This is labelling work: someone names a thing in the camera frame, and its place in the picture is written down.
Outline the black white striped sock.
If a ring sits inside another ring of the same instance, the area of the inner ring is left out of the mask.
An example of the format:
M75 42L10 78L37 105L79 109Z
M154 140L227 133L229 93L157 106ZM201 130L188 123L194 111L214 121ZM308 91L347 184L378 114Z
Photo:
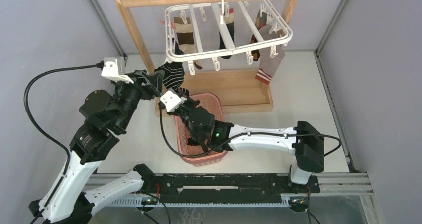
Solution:
M196 140L194 140L192 137L189 137L187 139L187 145L188 146L200 146L200 144Z

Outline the white plastic clip hanger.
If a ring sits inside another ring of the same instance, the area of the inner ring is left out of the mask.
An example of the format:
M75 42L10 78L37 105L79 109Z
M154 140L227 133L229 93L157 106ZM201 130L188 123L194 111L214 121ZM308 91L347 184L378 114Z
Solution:
M291 41L293 37L293 31L289 27L286 20L277 12L275 7L272 5L271 0L259 0L261 1L261 8L260 12L267 13L267 23L272 26L270 29L270 33L275 32L279 35L279 38L274 38L271 40L264 40L255 26L255 23L252 21L247 9L249 0L176 0L176 3L173 4L171 7L165 10L165 21L164 24L166 26L166 62L187 62L189 72L191 75L195 74L194 70L194 62L197 60L203 59L212 59L214 63L214 68L216 71L220 70L220 62L218 60L219 57L229 56L229 55L236 55L240 53L245 53L247 55L247 62L248 64L252 64L252 51L258 50L261 48L271 47L271 56L275 56L276 46L277 45L285 45L289 41ZM206 20L206 15L204 13L205 7L211 7L214 16L216 18L217 27L219 29L219 33L222 36L227 34L227 30L223 21L223 17L225 14L228 14L228 9L230 8L229 3L236 2L238 3L239 9L245 18L252 34L257 39L256 43L243 45L243 46L235 46L234 49L229 50L212 50L212 51L204 51L201 37L199 33L199 27L195 17L195 9L199 9L201 12L201 18L203 21ZM176 55L174 54L174 44L177 42L176 32L173 24L174 17L181 17L184 22L186 22L186 18L190 18L191 24L193 26L193 34L194 34L194 43L197 49L196 53L192 54L183 54L183 55Z

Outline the plain black sock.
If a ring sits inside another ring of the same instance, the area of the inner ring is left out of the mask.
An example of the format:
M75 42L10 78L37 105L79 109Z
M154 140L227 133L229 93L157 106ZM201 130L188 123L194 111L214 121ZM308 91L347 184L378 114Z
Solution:
M202 142L202 143L199 143L199 146L201 147L201 149L202 149L202 151L203 151L203 153L205 153L205 154L207 154L208 152L209 152L209 147L208 147L208 145L207 145L207 140L205 140L204 142Z

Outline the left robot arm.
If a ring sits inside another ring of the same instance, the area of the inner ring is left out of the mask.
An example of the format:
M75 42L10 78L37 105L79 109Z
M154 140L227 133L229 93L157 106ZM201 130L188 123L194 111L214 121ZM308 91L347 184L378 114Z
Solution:
M118 144L140 100L151 100L162 91L163 71L147 74L135 71L128 75L133 83L118 81L113 95L95 90L85 99L79 111L83 125L76 131L61 174L42 199L29 208L46 224L86 224L99 210L133 192L151 192L156 176L145 164L138 164L122 177L100 187L86 190L91 175Z

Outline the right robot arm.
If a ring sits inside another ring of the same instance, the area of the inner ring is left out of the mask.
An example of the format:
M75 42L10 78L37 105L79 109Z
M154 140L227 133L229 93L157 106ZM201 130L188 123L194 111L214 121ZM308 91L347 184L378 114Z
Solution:
M219 121L215 115L185 94L168 90L164 102L167 114L178 117L190 137L188 144L206 152L264 149L295 157L290 167L288 187L301 192L313 173L324 171L324 137L310 123L298 121L288 128L251 128Z

